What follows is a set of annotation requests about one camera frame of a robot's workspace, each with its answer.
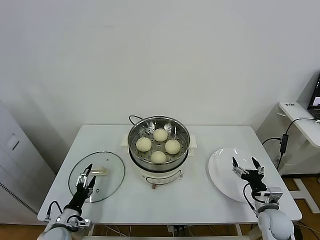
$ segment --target tabletop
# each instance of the tabletop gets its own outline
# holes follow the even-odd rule
[[[314,117],[308,112],[308,102],[281,101],[279,107],[293,121],[300,118]],[[298,120],[294,124],[306,139],[316,148],[320,148],[320,124],[310,120]]]
[[[265,167],[263,182],[283,191],[280,210],[292,221],[302,218],[295,201],[282,181],[268,154],[250,126],[186,126],[196,136],[194,156],[188,157],[182,179],[168,186],[152,189],[140,180],[132,168],[128,148],[122,138],[131,125],[83,125],[79,130],[38,214],[43,221],[49,204],[58,201],[63,207],[72,198],[68,179],[73,167],[85,156],[109,151],[121,157],[125,177],[120,188],[107,199],[85,203],[82,216],[98,224],[117,225],[209,225],[256,223],[247,203],[237,202],[221,193],[209,180],[206,167],[212,153],[221,148],[243,149]],[[58,216],[54,207],[51,215]]]

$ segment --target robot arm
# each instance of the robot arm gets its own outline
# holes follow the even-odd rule
[[[264,240],[295,240],[294,225],[289,217],[279,210],[279,199],[282,191],[279,187],[269,187],[262,182],[264,178],[264,167],[252,157],[256,169],[243,169],[238,166],[232,157],[233,172],[241,179],[246,180],[251,189],[254,199],[254,210],[258,218],[258,227]]]
[[[45,222],[48,222],[48,225],[37,240],[71,240],[71,233],[73,232],[77,232],[78,238],[81,239],[84,230],[91,227],[91,220],[83,219],[81,217],[82,206],[85,203],[85,200],[91,196],[96,182],[96,176],[93,176],[88,184],[88,175],[91,168],[92,164],[90,164],[78,177],[75,185],[76,193],[71,201],[63,208],[63,212],[60,216],[50,219],[50,205],[44,220]]]

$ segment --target black cable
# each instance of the black cable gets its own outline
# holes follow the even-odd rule
[[[246,202],[249,204],[250,208],[252,209],[252,211],[254,212],[254,214],[256,214],[256,211],[255,211],[255,207],[251,204],[251,202],[249,202],[247,196],[246,196],[246,187],[249,185],[249,183],[247,183],[246,185],[244,185],[243,187],[243,196],[246,200]]]
[[[288,131],[289,131],[291,125],[294,124],[294,122],[295,122],[295,121],[298,121],[298,120],[316,120],[316,119],[315,119],[315,118],[303,118],[303,117],[302,117],[302,118],[297,118],[297,119],[293,120],[293,121],[290,123],[290,125],[288,126],[288,128],[287,128],[286,131],[285,131],[285,134],[288,134]]]
[[[312,231],[309,226],[307,226],[306,224],[304,224],[302,221],[298,221],[298,223],[301,223],[303,226],[306,227],[306,229],[309,229],[309,230],[313,233],[313,235],[315,235],[316,239],[320,240],[320,238],[318,237],[318,235],[317,235],[314,231]]]
[[[182,227],[182,231],[183,231],[183,236],[185,237],[186,236],[185,226],[181,225],[181,227]]]
[[[130,121],[130,123],[132,123],[132,125],[135,125],[135,124],[134,124],[134,122],[131,120],[131,118],[137,118],[137,119],[143,120],[142,117],[139,117],[139,116],[136,116],[136,115],[130,115],[130,116],[129,116],[129,121]]]
[[[267,140],[264,140],[264,142],[262,143],[262,145],[263,144],[265,144],[266,142],[268,142],[268,141],[270,141],[270,140],[278,140],[278,141],[280,141],[281,142],[281,137],[270,137],[270,138],[268,138]]]
[[[60,211],[60,214],[62,214],[62,210],[61,210],[59,203],[57,201],[52,201],[48,207],[48,211],[46,212],[46,218],[48,218],[48,219],[50,218],[51,208],[52,208],[53,204],[56,204],[56,206],[58,207],[58,209]]]
[[[261,200],[259,200],[259,199],[256,199],[256,197],[255,197],[254,195],[252,195],[252,198],[253,198],[255,201],[257,201],[258,203],[265,204],[264,201],[261,201]]]
[[[79,221],[83,221],[84,219],[78,215],[71,215],[70,217],[67,218],[66,223],[69,223],[69,220],[72,218],[77,218]]]
[[[278,170],[279,169],[279,166],[280,166],[280,163],[281,163],[281,160],[282,160],[282,157],[284,156],[283,153],[281,153],[280,155],[280,159],[279,159],[279,162],[278,162],[278,165],[276,166],[276,169]]]
[[[173,225],[173,228],[176,230],[176,237],[179,236],[179,227],[180,225]]]

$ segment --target white wall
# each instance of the white wall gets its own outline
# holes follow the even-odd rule
[[[7,0],[0,100],[56,170],[82,124],[257,129],[320,67],[318,0]]]

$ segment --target metal rim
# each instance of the metal rim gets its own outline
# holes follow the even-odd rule
[[[170,172],[170,171],[173,171],[173,170],[179,168],[179,167],[187,160],[188,154],[189,154],[189,149],[186,151],[186,154],[185,154],[185,156],[184,156],[183,161],[180,162],[179,165],[177,165],[177,166],[175,166],[175,167],[173,167],[173,168],[171,168],[171,169],[169,169],[169,170],[151,170],[151,169],[147,169],[147,168],[139,165],[139,164],[136,162],[135,158],[133,157],[133,155],[132,155],[132,153],[131,153],[131,149],[129,149],[130,158],[132,159],[133,163],[134,163],[137,167],[139,167],[139,168],[141,168],[142,170],[145,170],[145,171],[147,171],[147,172],[155,173],[155,174],[167,173],[167,172]]]
[[[189,150],[189,146],[190,146],[190,133],[188,131],[188,129],[186,128],[185,125],[183,125],[180,121],[174,119],[174,118],[171,118],[171,117],[168,117],[168,116],[151,116],[151,117],[147,117],[147,118],[144,118],[140,121],[138,121],[137,123],[134,124],[134,126],[130,129],[129,131],[129,134],[128,134],[128,139],[127,139],[127,143],[128,143],[128,146],[129,146],[129,149],[130,151],[132,152],[133,149],[131,148],[131,144],[129,143],[129,136],[132,134],[133,130],[140,124],[140,123],[143,123],[143,122],[146,122],[146,121],[150,121],[150,120],[156,120],[156,119],[165,119],[165,120],[168,120],[168,121],[172,121],[172,122],[175,122],[176,124],[180,125],[182,127],[182,129],[186,132],[186,135],[188,137],[188,144],[186,145],[186,149],[184,149],[183,151],[183,155],[186,154],[186,152]],[[136,154],[134,154],[134,156],[136,158],[138,158],[139,160],[145,162],[145,163],[148,163],[152,166],[165,166],[165,165],[168,165],[168,164],[171,164],[171,163],[174,163],[177,161],[177,159],[175,160],[171,160],[171,161],[166,161],[164,163],[154,163],[154,162],[151,162],[151,161],[147,161],[147,160],[144,160],[142,158],[140,158],[139,156],[137,156]]]
[[[87,204],[98,203],[98,202],[101,202],[101,201],[103,201],[103,200],[111,197],[111,196],[120,188],[120,186],[121,186],[122,183],[124,182],[125,175],[126,175],[126,166],[125,166],[125,163],[124,163],[124,161],[121,159],[121,157],[119,157],[117,154],[115,154],[115,153],[113,153],[113,152],[111,152],[111,151],[96,151],[96,152],[90,153],[89,155],[85,156],[85,157],[82,158],[80,161],[78,161],[77,164],[74,165],[74,167],[72,168],[72,170],[71,170],[71,172],[70,172],[70,174],[69,174],[69,177],[68,177],[68,188],[69,188],[69,191],[70,191],[70,193],[71,193],[72,196],[74,196],[74,194],[72,193],[72,191],[71,191],[71,189],[70,189],[70,184],[69,184],[69,182],[70,182],[70,177],[71,177],[71,173],[73,172],[73,170],[76,168],[76,166],[77,166],[82,160],[84,160],[85,158],[87,158],[87,157],[89,157],[89,156],[91,156],[91,155],[93,155],[93,154],[99,154],[99,153],[113,154],[113,155],[116,155],[116,156],[121,160],[121,162],[122,162],[122,164],[123,164],[123,170],[124,170],[123,178],[122,178],[119,186],[118,186],[109,196],[107,196],[106,198],[103,198],[103,199],[101,199],[101,200],[99,200],[99,201],[87,202],[87,199],[86,199],[84,202],[87,203]]]

